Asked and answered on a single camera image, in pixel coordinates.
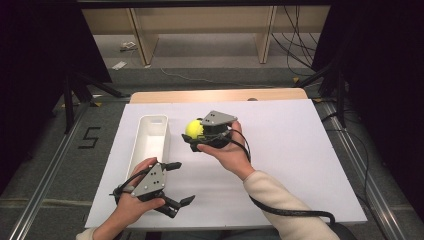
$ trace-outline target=human hand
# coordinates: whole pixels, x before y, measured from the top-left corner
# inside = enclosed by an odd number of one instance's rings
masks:
[[[238,121],[233,122],[231,128],[242,133],[241,125]],[[244,146],[244,138],[238,132],[232,131],[231,139]],[[197,149],[218,159],[225,169],[237,175],[241,180],[246,179],[255,171],[247,159],[246,153],[234,143],[230,142],[223,148],[199,144]]]
[[[135,166],[131,176],[148,168],[149,165],[154,165],[156,162],[156,158],[148,158],[142,161]],[[128,185],[137,186],[143,177],[136,177]],[[154,198],[142,202],[138,198],[132,197],[129,193],[122,193],[115,211],[94,231],[93,239],[113,239],[128,225],[136,222],[145,212],[161,207],[164,204],[165,200],[162,198]]]

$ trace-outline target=white tray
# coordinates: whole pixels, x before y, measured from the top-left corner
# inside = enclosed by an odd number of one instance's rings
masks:
[[[167,163],[170,135],[167,116],[146,115],[141,117],[138,123],[127,178],[131,176],[134,167],[146,158],[157,157],[158,162]]]

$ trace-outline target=wooden table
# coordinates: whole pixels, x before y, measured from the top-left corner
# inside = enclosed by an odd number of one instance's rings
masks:
[[[307,99],[301,88],[231,89],[200,91],[137,92],[131,96],[133,103],[171,102],[225,102],[251,100]]]

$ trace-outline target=tennis ball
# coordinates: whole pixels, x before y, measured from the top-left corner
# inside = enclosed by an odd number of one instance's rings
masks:
[[[200,124],[202,121],[199,119],[191,121],[186,126],[186,135],[190,136],[192,139],[197,139],[197,136],[203,134],[203,126]]]

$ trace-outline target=white sheet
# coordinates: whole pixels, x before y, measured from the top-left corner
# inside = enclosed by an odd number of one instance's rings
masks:
[[[337,222],[364,222],[366,217],[310,100],[128,104],[97,190],[86,227],[99,226],[115,209],[109,194],[123,183],[137,124],[144,115],[167,115],[171,131],[165,194],[176,201],[196,195],[171,219],[146,213],[131,228],[144,230],[239,229],[267,227],[241,181],[217,160],[193,153],[181,137],[193,119],[211,110],[237,116],[251,148],[252,165],[281,181],[312,209],[328,211]]]

